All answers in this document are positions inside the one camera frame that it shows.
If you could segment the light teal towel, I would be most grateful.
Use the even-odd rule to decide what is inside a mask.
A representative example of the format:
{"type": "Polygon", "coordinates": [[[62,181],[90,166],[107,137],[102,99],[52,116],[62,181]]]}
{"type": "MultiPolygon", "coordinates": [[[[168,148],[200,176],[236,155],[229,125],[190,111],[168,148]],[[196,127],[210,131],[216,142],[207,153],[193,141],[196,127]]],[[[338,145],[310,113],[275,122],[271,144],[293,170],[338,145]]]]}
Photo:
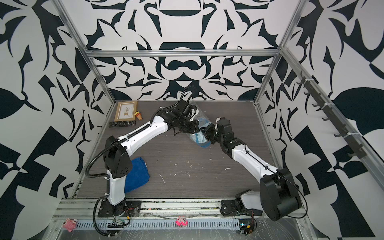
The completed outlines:
{"type": "MultiPolygon", "coordinates": [[[[199,129],[207,127],[210,123],[211,122],[208,119],[199,119],[199,129]]],[[[207,148],[211,144],[201,131],[190,135],[190,139],[202,148],[207,148]]]]}

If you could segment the clear plastic vacuum bag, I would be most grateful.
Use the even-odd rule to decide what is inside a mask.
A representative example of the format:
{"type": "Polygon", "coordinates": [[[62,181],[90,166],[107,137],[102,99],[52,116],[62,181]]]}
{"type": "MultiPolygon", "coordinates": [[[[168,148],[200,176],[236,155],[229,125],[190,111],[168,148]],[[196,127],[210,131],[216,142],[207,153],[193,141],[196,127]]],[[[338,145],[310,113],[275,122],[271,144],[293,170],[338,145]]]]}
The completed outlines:
{"type": "Polygon", "coordinates": [[[199,119],[201,118],[204,118],[204,119],[208,119],[209,118],[206,116],[205,112],[198,106],[198,104],[195,102],[195,101],[192,101],[190,102],[190,104],[196,108],[196,110],[193,109],[193,117],[191,118],[191,120],[197,120],[199,121],[199,119]]]}

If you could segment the dark blue towel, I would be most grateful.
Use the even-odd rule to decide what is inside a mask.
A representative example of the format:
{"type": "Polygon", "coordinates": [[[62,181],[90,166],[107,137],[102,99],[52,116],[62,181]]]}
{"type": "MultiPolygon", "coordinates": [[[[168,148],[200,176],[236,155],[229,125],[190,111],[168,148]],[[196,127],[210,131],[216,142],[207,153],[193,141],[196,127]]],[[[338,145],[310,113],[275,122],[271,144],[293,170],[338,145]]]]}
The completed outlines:
{"type": "Polygon", "coordinates": [[[126,175],[124,188],[125,194],[140,188],[150,179],[147,164],[142,158],[136,158],[132,160],[132,164],[132,171],[126,175]]]}

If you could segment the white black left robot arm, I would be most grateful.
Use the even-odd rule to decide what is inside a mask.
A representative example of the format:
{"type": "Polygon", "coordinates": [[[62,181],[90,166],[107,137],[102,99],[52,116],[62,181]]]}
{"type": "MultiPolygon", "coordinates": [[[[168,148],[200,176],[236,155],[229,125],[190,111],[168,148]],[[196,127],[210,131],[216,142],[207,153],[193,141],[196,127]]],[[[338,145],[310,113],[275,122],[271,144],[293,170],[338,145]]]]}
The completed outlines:
{"type": "Polygon", "coordinates": [[[198,133],[198,113],[198,107],[180,100],[170,107],[159,108],[145,125],[113,140],[111,149],[103,156],[109,183],[106,195],[112,206],[120,205],[125,200],[126,178],[133,169],[130,157],[140,147],[168,130],[179,130],[186,134],[198,133]]]}

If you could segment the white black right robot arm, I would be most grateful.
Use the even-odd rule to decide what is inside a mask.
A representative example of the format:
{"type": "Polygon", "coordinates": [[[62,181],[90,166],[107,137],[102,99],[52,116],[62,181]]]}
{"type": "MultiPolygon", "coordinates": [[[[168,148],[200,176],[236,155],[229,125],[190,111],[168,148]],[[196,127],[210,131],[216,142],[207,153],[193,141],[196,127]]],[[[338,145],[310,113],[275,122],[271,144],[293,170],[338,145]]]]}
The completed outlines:
{"type": "Polygon", "coordinates": [[[302,207],[301,194],[288,169],[278,169],[251,151],[235,137],[229,120],[220,118],[216,124],[201,128],[206,140],[218,143],[222,151],[241,164],[259,182],[260,192],[245,191],[237,196],[238,209],[264,212],[277,221],[302,207]]]}

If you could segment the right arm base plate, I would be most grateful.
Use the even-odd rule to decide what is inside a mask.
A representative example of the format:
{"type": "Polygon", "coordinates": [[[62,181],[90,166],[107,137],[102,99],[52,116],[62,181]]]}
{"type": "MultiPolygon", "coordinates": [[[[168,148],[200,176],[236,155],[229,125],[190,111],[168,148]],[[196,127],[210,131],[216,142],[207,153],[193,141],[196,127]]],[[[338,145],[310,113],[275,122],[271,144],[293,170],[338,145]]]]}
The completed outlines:
{"type": "Polygon", "coordinates": [[[262,216],[263,211],[256,209],[246,209],[240,199],[222,200],[220,213],[224,217],[229,216],[262,216]]]}

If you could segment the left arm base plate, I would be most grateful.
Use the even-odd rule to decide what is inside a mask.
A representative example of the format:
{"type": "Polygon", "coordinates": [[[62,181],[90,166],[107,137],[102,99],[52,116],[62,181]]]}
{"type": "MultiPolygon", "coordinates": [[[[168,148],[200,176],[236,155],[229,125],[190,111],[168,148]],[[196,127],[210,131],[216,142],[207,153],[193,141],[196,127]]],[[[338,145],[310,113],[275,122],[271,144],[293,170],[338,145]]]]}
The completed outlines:
{"type": "Polygon", "coordinates": [[[98,211],[98,218],[132,217],[141,211],[141,201],[122,201],[113,206],[108,200],[102,200],[98,211]]]}

